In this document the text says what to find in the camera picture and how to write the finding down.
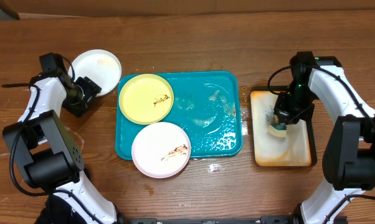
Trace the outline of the green yellow sponge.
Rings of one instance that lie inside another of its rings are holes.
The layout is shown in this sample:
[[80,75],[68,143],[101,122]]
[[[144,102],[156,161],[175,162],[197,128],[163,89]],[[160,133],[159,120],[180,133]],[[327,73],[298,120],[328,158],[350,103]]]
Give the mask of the green yellow sponge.
[[285,138],[287,136],[287,125],[285,123],[271,123],[267,131],[278,138]]

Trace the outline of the yellow plate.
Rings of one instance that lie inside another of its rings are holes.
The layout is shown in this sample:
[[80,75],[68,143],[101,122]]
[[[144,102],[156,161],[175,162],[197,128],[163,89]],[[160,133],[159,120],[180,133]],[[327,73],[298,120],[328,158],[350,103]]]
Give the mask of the yellow plate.
[[163,77],[149,73],[128,80],[118,97],[123,116],[136,124],[161,121],[171,111],[173,103],[171,85]]

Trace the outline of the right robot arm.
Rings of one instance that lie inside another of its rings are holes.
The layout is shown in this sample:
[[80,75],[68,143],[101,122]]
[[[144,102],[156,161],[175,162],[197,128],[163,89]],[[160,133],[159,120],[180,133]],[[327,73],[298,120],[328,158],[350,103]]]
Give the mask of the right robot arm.
[[287,67],[293,80],[277,94],[276,122],[270,134],[284,137],[287,126],[310,120],[313,100],[320,100],[334,122],[322,160],[324,179],[310,198],[288,216],[262,216],[262,223],[347,223],[339,216],[353,199],[375,200],[366,195],[375,188],[375,110],[347,80],[334,56],[316,57],[297,52]]

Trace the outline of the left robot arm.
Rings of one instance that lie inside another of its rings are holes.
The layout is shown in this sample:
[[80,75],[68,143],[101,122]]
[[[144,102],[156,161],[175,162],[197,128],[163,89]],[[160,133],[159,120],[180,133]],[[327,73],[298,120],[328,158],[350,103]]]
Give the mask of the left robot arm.
[[128,223],[91,183],[82,152],[60,120],[62,108],[83,115],[101,87],[88,77],[69,74],[67,59],[60,54],[48,53],[39,60],[42,72],[25,84],[31,97],[24,114],[2,131],[12,183],[25,195],[48,198],[49,223],[65,220],[65,215],[51,214],[63,206],[82,223]]

